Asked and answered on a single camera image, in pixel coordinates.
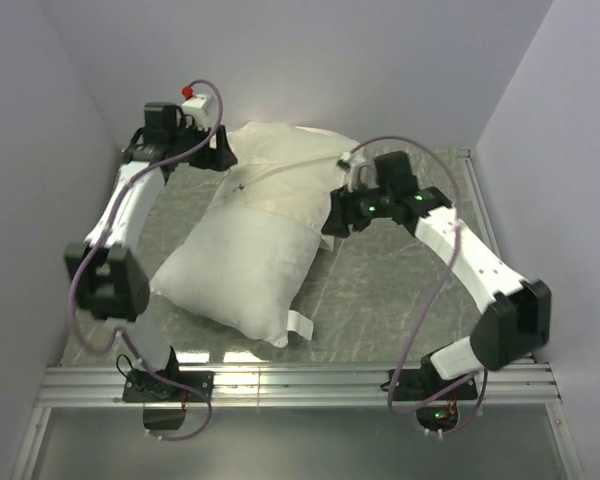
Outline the cream pillowcase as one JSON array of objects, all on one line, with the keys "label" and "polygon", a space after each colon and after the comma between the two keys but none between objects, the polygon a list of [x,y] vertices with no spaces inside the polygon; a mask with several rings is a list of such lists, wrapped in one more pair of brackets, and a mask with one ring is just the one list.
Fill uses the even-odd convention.
[{"label": "cream pillowcase", "polygon": [[237,164],[225,172],[207,210],[242,208],[278,215],[320,235],[330,192],[346,184],[341,156],[358,142],[337,132],[280,123],[249,122],[227,135]]}]

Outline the white pillow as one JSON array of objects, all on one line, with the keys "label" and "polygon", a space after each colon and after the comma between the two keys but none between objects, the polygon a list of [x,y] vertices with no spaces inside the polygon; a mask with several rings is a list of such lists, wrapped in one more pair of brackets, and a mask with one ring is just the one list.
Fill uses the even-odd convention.
[{"label": "white pillow", "polygon": [[174,305],[276,348],[311,319],[292,309],[321,238],[283,216],[246,208],[209,210],[163,262],[151,290]]}]

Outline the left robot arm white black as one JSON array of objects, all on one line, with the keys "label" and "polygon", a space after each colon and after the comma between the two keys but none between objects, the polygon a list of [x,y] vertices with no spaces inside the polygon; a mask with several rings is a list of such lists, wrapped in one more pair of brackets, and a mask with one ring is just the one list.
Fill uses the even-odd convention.
[{"label": "left robot arm white black", "polygon": [[144,124],[122,152],[116,183],[100,219],[69,244],[69,314],[75,337],[94,355],[122,339],[131,351],[128,401],[169,402],[185,393],[173,347],[149,320],[149,279],[135,255],[150,210],[180,165],[224,172],[237,163],[226,129],[210,114],[211,95],[188,93],[182,104],[149,102]]}]

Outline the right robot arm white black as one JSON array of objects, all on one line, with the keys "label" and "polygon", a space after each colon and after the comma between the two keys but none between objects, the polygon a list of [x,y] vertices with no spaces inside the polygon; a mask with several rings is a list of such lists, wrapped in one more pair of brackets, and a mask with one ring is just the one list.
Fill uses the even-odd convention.
[{"label": "right robot arm white black", "polygon": [[406,153],[366,160],[346,152],[337,165],[346,183],[330,194],[323,234],[346,238],[374,219],[392,220],[446,264],[480,313],[469,335],[422,359],[419,377],[425,396],[443,399],[463,376],[498,371],[548,343],[550,288],[508,267],[440,189],[421,187]]}]

